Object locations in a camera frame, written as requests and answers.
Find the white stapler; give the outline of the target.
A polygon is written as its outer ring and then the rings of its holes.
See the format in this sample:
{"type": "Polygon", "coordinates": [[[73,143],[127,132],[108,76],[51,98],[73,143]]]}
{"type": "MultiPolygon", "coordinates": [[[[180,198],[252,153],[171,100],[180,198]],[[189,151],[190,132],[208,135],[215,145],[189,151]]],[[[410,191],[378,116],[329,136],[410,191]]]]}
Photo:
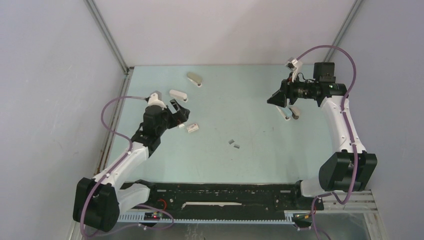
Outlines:
{"type": "Polygon", "coordinates": [[[171,89],[169,95],[176,100],[183,101],[184,103],[188,102],[188,95],[185,92],[171,89]]]}

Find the beige brown stapler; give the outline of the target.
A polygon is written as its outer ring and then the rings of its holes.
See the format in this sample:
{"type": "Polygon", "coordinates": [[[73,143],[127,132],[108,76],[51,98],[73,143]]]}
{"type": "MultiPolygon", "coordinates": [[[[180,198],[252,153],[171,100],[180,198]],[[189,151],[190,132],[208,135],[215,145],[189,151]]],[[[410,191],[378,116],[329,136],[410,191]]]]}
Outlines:
{"type": "Polygon", "coordinates": [[[292,112],[292,117],[295,120],[298,120],[301,115],[301,110],[297,106],[291,106],[289,107],[289,110],[292,112]]]}

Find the light blue stapler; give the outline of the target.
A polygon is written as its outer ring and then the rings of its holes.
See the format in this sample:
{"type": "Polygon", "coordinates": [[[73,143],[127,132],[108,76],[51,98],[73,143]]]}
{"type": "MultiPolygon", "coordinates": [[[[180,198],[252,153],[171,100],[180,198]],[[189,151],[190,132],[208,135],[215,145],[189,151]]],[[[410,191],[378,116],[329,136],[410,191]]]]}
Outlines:
{"type": "Polygon", "coordinates": [[[292,111],[288,107],[276,106],[278,112],[283,116],[285,121],[289,121],[292,118],[292,111]]]}

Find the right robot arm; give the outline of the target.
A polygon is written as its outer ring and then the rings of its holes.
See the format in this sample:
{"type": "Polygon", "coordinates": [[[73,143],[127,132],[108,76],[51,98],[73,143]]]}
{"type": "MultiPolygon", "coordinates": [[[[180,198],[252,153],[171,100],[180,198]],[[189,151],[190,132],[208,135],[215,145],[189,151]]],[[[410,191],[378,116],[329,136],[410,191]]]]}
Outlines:
{"type": "Polygon", "coordinates": [[[300,190],[291,194],[291,204],[304,209],[311,197],[339,191],[351,194],[363,191],[378,163],[377,156],[362,144],[350,113],[350,102],[345,96],[345,84],[337,83],[333,62],[316,62],[312,80],[300,80],[303,64],[291,58],[286,67],[291,71],[280,88],[267,100],[280,108],[294,105],[297,99],[314,100],[327,122],[332,156],[320,167],[315,178],[302,180],[300,190]]]}

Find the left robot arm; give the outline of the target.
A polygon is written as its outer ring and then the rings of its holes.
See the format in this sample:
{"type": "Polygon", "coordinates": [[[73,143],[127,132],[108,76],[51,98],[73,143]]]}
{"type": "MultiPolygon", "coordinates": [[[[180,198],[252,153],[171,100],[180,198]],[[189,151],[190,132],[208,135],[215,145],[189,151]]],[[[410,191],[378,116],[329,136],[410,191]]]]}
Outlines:
{"type": "Polygon", "coordinates": [[[175,99],[170,101],[175,112],[152,96],[146,101],[138,129],[131,138],[123,136],[129,143],[128,148],[108,168],[92,178],[83,177],[76,185],[73,220],[79,223],[85,238],[89,237],[84,232],[86,226],[108,232],[121,213],[140,204],[153,208],[158,202],[158,194],[146,185],[134,183],[124,190],[121,187],[131,172],[152,156],[164,132],[185,123],[191,112],[175,99]]]}

